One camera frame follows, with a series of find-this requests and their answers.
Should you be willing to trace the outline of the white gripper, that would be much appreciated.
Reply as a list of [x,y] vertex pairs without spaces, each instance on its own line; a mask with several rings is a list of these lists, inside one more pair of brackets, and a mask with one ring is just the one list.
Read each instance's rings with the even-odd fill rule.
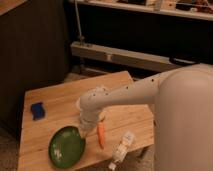
[[92,121],[87,121],[81,118],[79,124],[79,133],[81,137],[85,138],[96,127],[98,121],[99,121],[98,118]]

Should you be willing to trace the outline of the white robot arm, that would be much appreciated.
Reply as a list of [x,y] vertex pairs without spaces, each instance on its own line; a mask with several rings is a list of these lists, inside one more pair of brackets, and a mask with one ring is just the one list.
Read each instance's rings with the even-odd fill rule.
[[154,107],[154,171],[213,171],[213,65],[195,64],[81,95],[80,128],[89,132],[108,106]]

